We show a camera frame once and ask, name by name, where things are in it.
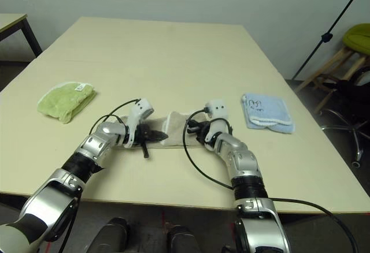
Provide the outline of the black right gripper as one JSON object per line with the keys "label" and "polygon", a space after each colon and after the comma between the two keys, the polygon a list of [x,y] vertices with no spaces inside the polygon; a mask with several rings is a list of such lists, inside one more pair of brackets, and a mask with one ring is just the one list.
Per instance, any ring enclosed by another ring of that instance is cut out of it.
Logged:
{"label": "black right gripper", "polygon": [[198,122],[196,120],[189,120],[187,123],[187,133],[193,134],[196,133],[197,137],[196,140],[200,142],[202,145],[214,145],[215,137],[212,136],[210,140],[206,141],[206,136],[210,131],[211,123],[209,121]]}

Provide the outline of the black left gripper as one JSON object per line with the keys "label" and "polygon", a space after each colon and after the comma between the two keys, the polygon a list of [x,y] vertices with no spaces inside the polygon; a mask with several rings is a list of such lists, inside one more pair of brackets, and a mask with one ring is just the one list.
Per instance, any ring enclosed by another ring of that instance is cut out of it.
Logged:
{"label": "black left gripper", "polygon": [[139,124],[135,131],[134,145],[141,147],[145,159],[149,158],[149,152],[146,145],[148,136],[149,142],[161,142],[168,138],[168,135],[164,132],[150,130],[148,124]]}

